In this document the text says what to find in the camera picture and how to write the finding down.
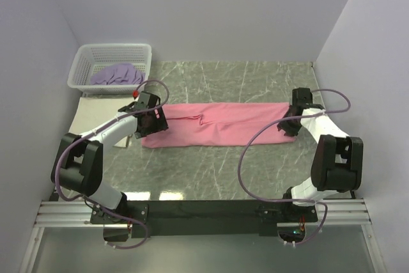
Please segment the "pink t shirt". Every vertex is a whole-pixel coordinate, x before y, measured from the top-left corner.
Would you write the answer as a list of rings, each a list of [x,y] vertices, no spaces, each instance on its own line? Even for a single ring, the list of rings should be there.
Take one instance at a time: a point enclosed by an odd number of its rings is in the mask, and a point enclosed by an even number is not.
[[[264,126],[281,119],[289,104],[232,103],[166,104],[168,129],[144,137],[146,148],[245,146]]]

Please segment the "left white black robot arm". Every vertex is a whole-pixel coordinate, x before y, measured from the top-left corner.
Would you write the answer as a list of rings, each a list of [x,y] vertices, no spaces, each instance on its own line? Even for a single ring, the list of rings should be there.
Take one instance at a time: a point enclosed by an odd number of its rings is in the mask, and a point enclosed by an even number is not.
[[[126,195],[103,181],[104,154],[132,134],[140,139],[167,130],[163,105],[159,96],[142,91],[97,128],[82,134],[65,134],[50,175],[60,198],[73,201],[84,197],[105,210],[106,217],[114,223],[129,218]]]

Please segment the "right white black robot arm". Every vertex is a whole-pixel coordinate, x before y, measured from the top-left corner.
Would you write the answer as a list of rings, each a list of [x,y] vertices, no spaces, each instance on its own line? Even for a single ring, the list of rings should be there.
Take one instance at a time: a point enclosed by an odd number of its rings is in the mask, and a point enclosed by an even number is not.
[[[289,199],[280,207],[287,221],[309,214],[317,202],[329,196],[355,191],[361,185],[363,140],[342,131],[328,114],[322,105],[313,102],[312,90],[296,88],[283,121],[277,125],[289,137],[305,128],[317,144],[310,177],[283,195]]]

